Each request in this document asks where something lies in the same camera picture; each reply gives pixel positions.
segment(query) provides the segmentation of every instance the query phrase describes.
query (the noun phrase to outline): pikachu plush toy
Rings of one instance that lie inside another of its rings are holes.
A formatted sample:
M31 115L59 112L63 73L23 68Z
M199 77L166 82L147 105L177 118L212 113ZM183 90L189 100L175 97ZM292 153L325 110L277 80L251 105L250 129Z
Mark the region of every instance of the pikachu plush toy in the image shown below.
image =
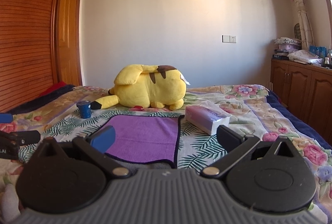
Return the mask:
M123 106L143 108L180 109L190 85L182 73L168 65L128 65L114 80L115 86L109 90L110 96L91 103L91 109L106 109L120 103Z

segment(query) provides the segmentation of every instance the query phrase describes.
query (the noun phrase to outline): silver screw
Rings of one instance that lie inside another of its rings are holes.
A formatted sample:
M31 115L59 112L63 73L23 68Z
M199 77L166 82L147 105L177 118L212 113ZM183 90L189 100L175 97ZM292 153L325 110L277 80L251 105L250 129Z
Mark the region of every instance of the silver screw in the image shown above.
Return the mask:
M203 173L206 175L217 175L220 173L220 170L217 167L206 167L203 169Z
M116 176L126 176L129 174L129 170L125 167L117 167L113 169L112 173Z

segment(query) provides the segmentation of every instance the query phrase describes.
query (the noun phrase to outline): gray ribbed surface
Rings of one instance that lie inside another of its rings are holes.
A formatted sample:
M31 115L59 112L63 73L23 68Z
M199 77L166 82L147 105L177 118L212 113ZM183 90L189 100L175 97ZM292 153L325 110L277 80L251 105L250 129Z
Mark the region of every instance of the gray ribbed surface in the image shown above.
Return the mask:
M14 224L318 224L306 211L288 216L264 215L238 205L214 179L194 170L139 170L115 180L94 204L68 214L32 210Z

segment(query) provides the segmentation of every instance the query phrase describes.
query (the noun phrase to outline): cabinet door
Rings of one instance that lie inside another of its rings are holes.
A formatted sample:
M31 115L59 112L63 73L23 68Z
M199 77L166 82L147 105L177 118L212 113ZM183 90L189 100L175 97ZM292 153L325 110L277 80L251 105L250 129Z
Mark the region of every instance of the cabinet door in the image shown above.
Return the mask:
M305 121L305 109L310 91L311 70L288 66L287 92L288 110Z
M273 83L273 92L284 102L286 92L284 91L285 76L288 72L288 65L283 62L271 63L271 82Z
M332 75L312 72L306 119L326 141L332 124Z

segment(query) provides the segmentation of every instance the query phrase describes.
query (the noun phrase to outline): white plush tag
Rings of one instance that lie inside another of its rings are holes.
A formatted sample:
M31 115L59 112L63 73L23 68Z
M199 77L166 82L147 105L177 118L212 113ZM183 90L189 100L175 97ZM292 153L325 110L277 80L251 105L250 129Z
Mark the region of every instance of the white plush tag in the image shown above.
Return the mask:
M190 86L190 83L185 79L185 77L183 76L183 74L180 75L180 78L187 84Z

